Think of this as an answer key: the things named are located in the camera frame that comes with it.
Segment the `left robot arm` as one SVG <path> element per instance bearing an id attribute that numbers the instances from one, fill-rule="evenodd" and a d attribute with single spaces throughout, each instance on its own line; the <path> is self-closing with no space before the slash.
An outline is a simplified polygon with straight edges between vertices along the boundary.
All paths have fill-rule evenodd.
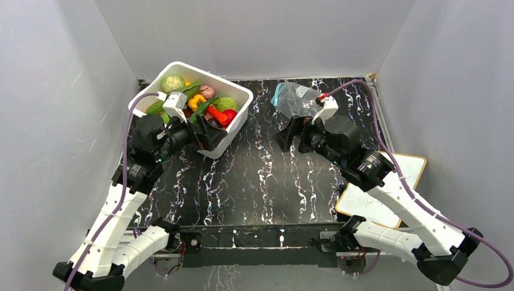
<path id="1" fill-rule="evenodd" d="M 137 118 L 129 127 L 122 158 L 97 219 L 76 253 L 56 264 L 53 276 L 66 290 L 122 290 L 128 276 L 156 252 L 177 251 L 179 228 L 163 218 L 125 246 L 119 243 L 163 174 L 163 160 L 186 147 L 214 149 L 226 136 L 225 130 L 211 125 L 204 116 L 196 123 L 177 117 L 165 123 L 158 115 Z"/>

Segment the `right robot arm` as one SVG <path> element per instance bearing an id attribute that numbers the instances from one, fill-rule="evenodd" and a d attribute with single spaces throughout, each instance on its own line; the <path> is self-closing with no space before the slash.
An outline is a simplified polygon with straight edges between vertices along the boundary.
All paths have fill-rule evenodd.
<path id="1" fill-rule="evenodd" d="M 479 245 L 479 231 L 463 232 L 420 207 L 420 197 L 409 196 L 393 163 L 361 144 L 359 128 L 351 120 L 294 116 L 274 140 L 286 152 L 294 138 L 299 139 L 299 152 L 315 152 L 330 161 L 347 182 L 383 203 L 411 228 L 409 233 L 401 232 L 353 215 L 338 233 L 321 239 L 321 244 L 349 251 L 360 247 L 381 250 L 414 264 L 441 286 L 457 278 Z"/>

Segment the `clear zip top bag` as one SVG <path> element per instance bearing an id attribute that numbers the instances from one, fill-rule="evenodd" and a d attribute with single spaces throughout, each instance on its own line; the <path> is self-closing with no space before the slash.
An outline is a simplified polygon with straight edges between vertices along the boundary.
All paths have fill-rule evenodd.
<path id="1" fill-rule="evenodd" d="M 281 82 L 276 86 L 271 99 L 276 111 L 286 118 L 293 115 L 315 116 L 321 109 L 316 100 L 321 92 L 294 82 Z"/>

